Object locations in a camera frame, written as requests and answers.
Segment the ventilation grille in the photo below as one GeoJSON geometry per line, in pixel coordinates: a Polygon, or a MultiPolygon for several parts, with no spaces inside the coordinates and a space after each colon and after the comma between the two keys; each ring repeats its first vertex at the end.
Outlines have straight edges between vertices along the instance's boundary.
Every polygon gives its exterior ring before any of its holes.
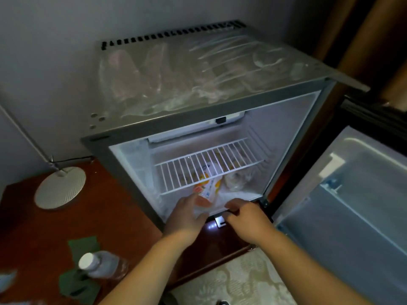
{"type": "Polygon", "coordinates": [[[155,39],[162,39],[164,37],[178,36],[178,35],[198,33],[198,32],[208,32],[208,31],[222,30],[222,29],[241,29],[241,28],[245,28],[245,27],[246,27],[246,25],[239,20],[218,22],[215,24],[199,25],[199,26],[192,27],[192,28],[168,30],[168,31],[163,31],[163,32],[155,33],[155,34],[150,34],[150,35],[135,36],[135,37],[127,38],[127,39],[104,41],[104,42],[102,42],[101,49],[106,50],[107,48],[109,48],[111,46],[116,46],[116,45],[119,46],[119,45],[124,45],[124,44],[129,44],[129,43],[142,42],[144,40],[155,40],[155,39]]]}

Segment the fridge door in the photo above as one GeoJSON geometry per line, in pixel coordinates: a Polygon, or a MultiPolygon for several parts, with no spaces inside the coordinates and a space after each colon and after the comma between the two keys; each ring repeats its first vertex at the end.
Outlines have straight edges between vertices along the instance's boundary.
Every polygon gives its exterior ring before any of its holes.
{"type": "Polygon", "coordinates": [[[405,304],[406,185],[405,156],[347,127],[272,218],[372,302],[405,304]]]}

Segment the bottle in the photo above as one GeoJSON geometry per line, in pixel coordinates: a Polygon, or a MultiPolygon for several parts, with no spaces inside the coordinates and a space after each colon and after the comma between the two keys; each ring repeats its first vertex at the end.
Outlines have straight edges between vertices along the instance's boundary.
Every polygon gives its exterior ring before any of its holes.
{"type": "Polygon", "coordinates": [[[108,251],[88,252],[80,259],[78,266],[92,278],[122,279],[129,269],[126,260],[108,251]]]}

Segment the forearm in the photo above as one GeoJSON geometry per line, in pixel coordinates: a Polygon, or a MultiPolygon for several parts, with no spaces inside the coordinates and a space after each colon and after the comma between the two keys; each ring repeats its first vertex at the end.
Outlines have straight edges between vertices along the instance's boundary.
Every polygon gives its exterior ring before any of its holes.
{"type": "Polygon", "coordinates": [[[269,231],[260,247],[299,305],[370,304],[280,231],[269,231]]]}
{"type": "Polygon", "coordinates": [[[171,271],[184,250],[175,238],[169,236],[158,241],[100,304],[158,304],[171,271]]]}

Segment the white wire shelf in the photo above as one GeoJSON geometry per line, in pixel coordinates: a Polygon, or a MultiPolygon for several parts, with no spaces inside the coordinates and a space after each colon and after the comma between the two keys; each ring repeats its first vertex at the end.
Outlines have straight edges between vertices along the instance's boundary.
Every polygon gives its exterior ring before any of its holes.
{"type": "Polygon", "coordinates": [[[156,164],[163,181],[161,195],[262,162],[263,159],[255,155],[248,144],[248,139],[243,138],[156,164]],[[218,164],[217,169],[214,166],[215,173],[208,172],[209,177],[204,174],[207,163],[218,164]]]}

